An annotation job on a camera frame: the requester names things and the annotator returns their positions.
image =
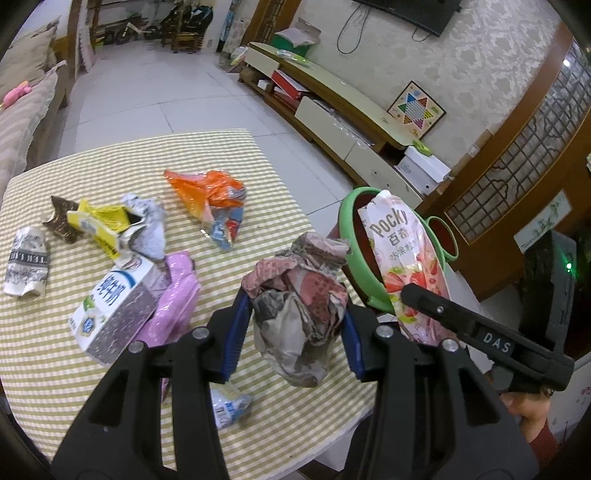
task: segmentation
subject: screw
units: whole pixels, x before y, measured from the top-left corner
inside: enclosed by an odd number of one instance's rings
[[[206,327],[197,327],[193,331],[193,338],[204,340],[209,336],[209,330]]]
[[[441,342],[441,345],[444,350],[448,352],[457,352],[460,346],[457,342],[452,338],[446,338],[444,341]]]
[[[392,330],[392,327],[389,327],[388,325],[380,325],[375,329],[375,333],[377,333],[381,338],[390,338],[394,334],[394,330]]]
[[[140,353],[144,349],[144,343],[136,340],[131,342],[127,348],[131,353]]]

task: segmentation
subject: checkered tablecloth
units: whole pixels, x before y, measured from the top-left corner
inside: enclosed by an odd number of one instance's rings
[[[191,173],[224,168],[248,189],[245,216],[231,252],[203,236],[163,177],[165,168]],[[10,181],[0,210],[0,272],[14,233],[39,225],[50,195],[88,197],[94,205],[128,192],[160,198],[167,209],[167,251],[190,251],[203,284],[192,325],[204,325],[231,304],[242,276],[261,258],[288,247],[311,229],[300,208],[247,131],[198,132],[150,138],[71,155]],[[105,369],[82,353],[67,319],[112,266],[91,240],[67,245],[48,233],[51,266],[43,298],[0,293],[0,379],[15,418],[50,459]],[[350,287],[353,301],[359,299]],[[374,401],[374,388],[349,372],[340,340],[320,387],[289,386],[246,336],[235,385],[255,397],[252,415],[220,433],[232,479],[270,478],[320,453],[350,429]],[[174,466],[171,403],[162,408],[164,462]]]

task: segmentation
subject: pink stuffed toy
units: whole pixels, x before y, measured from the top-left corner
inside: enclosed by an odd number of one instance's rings
[[[4,96],[4,100],[2,101],[2,107],[8,108],[9,106],[14,105],[20,97],[28,93],[31,93],[31,91],[32,88],[29,87],[29,82],[25,80],[18,87],[13,88]]]

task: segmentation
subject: black cable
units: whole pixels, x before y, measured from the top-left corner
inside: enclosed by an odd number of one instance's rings
[[[357,50],[359,48],[359,45],[361,43],[361,37],[363,37],[363,31],[365,30],[365,24],[367,23],[367,20],[368,20],[368,17],[369,17],[369,11],[371,10],[371,7],[368,7],[367,11],[365,12],[365,18],[363,19],[363,25],[361,25],[361,31],[359,32],[359,39],[357,40],[357,45],[355,45],[355,48],[353,50],[351,50],[351,51],[344,52],[344,51],[342,51],[340,49],[340,45],[339,45],[340,38],[343,36],[343,33],[345,32],[345,28],[347,28],[347,25],[349,25],[349,22],[351,21],[351,19],[353,18],[353,16],[359,11],[359,9],[362,6],[363,6],[362,4],[359,4],[359,6],[355,9],[355,11],[350,15],[350,17],[347,19],[347,21],[343,25],[343,28],[341,28],[341,31],[339,33],[339,36],[336,39],[336,48],[343,55],[351,55],[355,50]]]
[[[416,33],[418,32],[418,27],[414,29],[413,34],[411,35],[411,38],[413,39],[413,41],[417,42],[417,43],[421,43],[422,41],[425,41],[426,39],[428,39],[431,34],[428,33],[427,36],[425,38],[422,38],[420,40],[417,40],[416,38],[414,38],[414,36],[416,35]]]

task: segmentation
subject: patterned wallpaper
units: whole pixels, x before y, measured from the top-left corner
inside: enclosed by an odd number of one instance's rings
[[[295,18],[322,30],[310,58],[381,107],[387,109],[410,80],[435,98],[447,115],[423,140],[453,166],[517,105],[560,21],[546,0],[464,0],[462,5],[440,38],[421,43],[411,39],[413,25],[372,10],[359,49],[348,56],[337,51],[336,39],[357,3],[303,0]],[[342,50],[355,46],[360,27],[350,22]],[[419,31],[415,37],[424,35]]]

